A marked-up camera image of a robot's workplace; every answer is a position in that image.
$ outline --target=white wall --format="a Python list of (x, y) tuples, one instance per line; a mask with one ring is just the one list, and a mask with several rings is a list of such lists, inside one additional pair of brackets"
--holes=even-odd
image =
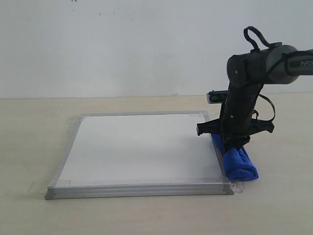
[[(0, 97), (194, 95), (271, 41), (313, 48), (311, 0), (0, 0)], [(312, 77), (264, 92), (312, 92)]]

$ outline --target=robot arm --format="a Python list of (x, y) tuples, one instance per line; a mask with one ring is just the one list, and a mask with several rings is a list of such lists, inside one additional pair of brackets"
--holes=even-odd
[[(260, 50), (248, 35), (251, 30), (267, 49)], [(250, 53), (233, 55), (227, 62), (229, 86), (227, 91), (209, 93), (211, 103), (222, 103), (218, 119), (197, 124), (198, 136), (203, 133), (219, 134), (224, 149), (242, 148), (250, 141), (250, 135), (273, 132), (271, 120), (252, 118), (257, 98), (265, 84), (290, 84), (300, 75), (313, 75), (313, 50), (298, 51), (282, 43), (269, 44), (259, 30), (254, 27), (244, 29), (244, 37), (253, 46)]]

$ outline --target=blue cloth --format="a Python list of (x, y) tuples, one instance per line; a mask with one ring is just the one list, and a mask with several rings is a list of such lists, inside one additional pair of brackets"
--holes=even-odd
[[(219, 150), (224, 153), (220, 135), (212, 134), (213, 141)], [(252, 181), (259, 178), (258, 171), (252, 164), (246, 150), (242, 147), (228, 150), (223, 156), (225, 175), (231, 181)]]

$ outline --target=beige tabletop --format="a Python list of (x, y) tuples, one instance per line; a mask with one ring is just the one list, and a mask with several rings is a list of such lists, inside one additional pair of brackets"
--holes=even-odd
[[(81, 113), (208, 110), (204, 96), (0, 100), (0, 235), (313, 234), (313, 94), (270, 95), (272, 134), (246, 146), (260, 178), (235, 195), (45, 201)], [(258, 101), (261, 119), (272, 110)]]

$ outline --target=whiteboard frame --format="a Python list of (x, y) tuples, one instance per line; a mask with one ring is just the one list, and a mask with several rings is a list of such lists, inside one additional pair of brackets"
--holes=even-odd
[(165, 111), (165, 112), (128, 112), (128, 113), (99, 113), (81, 114), (75, 123), (74, 131), (64, 151), (50, 184), (47, 187), (45, 200), (66, 198), (97, 198), (97, 197), (129, 197), (129, 196), (169, 196), (169, 195), (233, 195), (231, 183), (223, 169), (223, 157), (213, 141), (215, 153), (220, 165), (222, 180), (218, 183), (179, 183), (179, 184), (148, 184), (148, 185), (117, 185), (117, 186), (84, 186), (84, 187), (56, 187), (61, 172), (74, 144), (81, 122), (86, 117), (104, 116), (135, 116), (135, 115), (170, 115), (170, 114), (202, 114), (205, 121), (209, 121), (207, 111)]

